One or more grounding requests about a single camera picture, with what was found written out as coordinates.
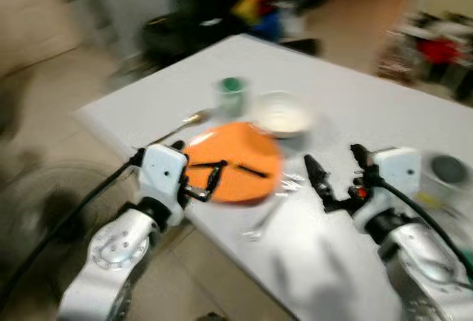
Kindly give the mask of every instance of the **tiled floor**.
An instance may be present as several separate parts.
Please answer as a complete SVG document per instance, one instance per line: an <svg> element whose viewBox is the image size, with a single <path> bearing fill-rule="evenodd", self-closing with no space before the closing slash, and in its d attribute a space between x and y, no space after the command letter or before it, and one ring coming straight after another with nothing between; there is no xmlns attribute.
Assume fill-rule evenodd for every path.
<svg viewBox="0 0 473 321"><path fill-rule="evenodd" d="M307 31L323 41L323 58L371 72L384 31L397 19L404 2L330 0L307 16ZM106 94L104 83L114 70L110 57L86 48L28 69L23 121L13 141L15 149L34 147L45 161L72 158L118 166L117 156L69 116ZM54 317L54 303L45 301L44 294L22 300L19 305L9 320ZM165 237L138 283L129 320L187 321L209 311L232 320L290 319L192 226L175 229Z"/></svg>

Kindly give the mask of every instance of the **small green container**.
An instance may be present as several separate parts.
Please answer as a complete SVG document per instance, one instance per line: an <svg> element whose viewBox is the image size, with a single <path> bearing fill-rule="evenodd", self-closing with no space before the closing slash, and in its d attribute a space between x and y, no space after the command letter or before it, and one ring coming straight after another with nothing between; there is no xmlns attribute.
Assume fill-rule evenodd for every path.
<svg viewBox="0 0 473 321"><path fill-rule="evenodd" d="M217 84L220 114L225 118L236 118L245 110L244 81L239 78L225 78Z"/></svg>

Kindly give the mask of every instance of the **white table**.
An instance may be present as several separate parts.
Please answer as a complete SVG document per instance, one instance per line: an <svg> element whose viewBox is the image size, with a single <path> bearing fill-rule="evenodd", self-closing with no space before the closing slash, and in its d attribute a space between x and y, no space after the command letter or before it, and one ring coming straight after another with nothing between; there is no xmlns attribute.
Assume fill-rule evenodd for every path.
<svg viewBox="0 0 473 321"><path fill-rule="evenodd" d="M133 146L172 130L186 115L213 107L212 85L231 76L248 80L251 98L287 90L312 104L317 111L312 132L303 141L284 142L290 154L286 171L305 174L302 153L312 152L332 172L340 199L357 168L350 143L433 149L473 165L470 109L247 36L228 38L76 115L125 158ZM169 142L188 140L213 124L187 129ZM325 214L307 186L279 210L263 240L246 241L241 233L269 206L195 203L188 216L301 320L399 320L400 302L376 246L355 231L346 213Z"/></svg>

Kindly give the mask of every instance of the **spoon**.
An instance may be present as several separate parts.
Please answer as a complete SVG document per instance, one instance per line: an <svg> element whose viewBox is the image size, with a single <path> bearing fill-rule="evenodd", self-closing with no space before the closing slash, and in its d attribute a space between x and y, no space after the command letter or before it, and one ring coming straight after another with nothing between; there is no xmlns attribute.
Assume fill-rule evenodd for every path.
<svg viewBox="0 0 473 321"><path fill-rule="evenodd" d="M173 131L165 134L163 137L158 138L157 140L154 140L151 143L148 143L145 147L148 147L150 145L154 145L155 143L159 143L161 141L164 141L165 139L169 138L172 135L177 134L179 131L181 131L182 129L185 129L188 126L205 123L208 119L211 118L211 116L212 116L211 110L209 110L209 109L199 110L198 112L195 112L191 116L185 118L183 120L183 124L181 126L177 127Z"/></svg>

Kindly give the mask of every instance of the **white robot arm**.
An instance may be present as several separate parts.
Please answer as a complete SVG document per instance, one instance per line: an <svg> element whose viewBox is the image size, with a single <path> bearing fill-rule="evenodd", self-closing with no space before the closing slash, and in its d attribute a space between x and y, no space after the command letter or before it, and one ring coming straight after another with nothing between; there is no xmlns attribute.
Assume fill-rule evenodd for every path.
<svg viewBox="0 0 473 321"><path fill-rule="evenodd" d="M440 239L429 226L437 224L428 215L422 214L424 221L400 212L394 199L396 193L406 202L418 192L419 152L398 148L371 153L361 145L353 145L352 151L364 174L350 187L350 199L343 201L334 198L323 168L311 156L304 157L310 183L322 198L325 211L346 210L358 231L369 234L380 246L378 254L401 298L405 320L473 320L473 287L468 280L471 266L466 270L469 262L452 243L447 246L445 241L451 242L447 236Z"/></svg>
<svg viewBox="0 0 473 321"><path fill-rule="evenodd" d="M216 165L206 189L188 185L187 157L178 149L150 146L143 156L141 201L127 204L119 216L92 238L86 262L63 295L58 320L124 320L132 289L156 249L160 233L178 225L189 197L210 199L225 161Z"/></svg>
<svg viewBox="0 0 473 321"><path fill-rule="evenodd" d="M311 156L304 157L309 180L325 211L346 210L356 228L380 245L379 256L403 302L406 320L473 320L473 290L468 282L471 267L466 270L458 252L425 221L397 212L391 196L393 192L404 197L417 192L420 155L406 148L371 153L354 145L352 150L364 174L349 188L350 199L343 201L334 198L323 168ZM160 233L167 225L180 223L188 197L210 198L225 165L222 161L214 167L206 189L194 188L188 185L183 153L150 146L140 170L140 203L126 206L92 238L84 267L64 293L58 320L123 320L133 285L152 257Z"/></svg>

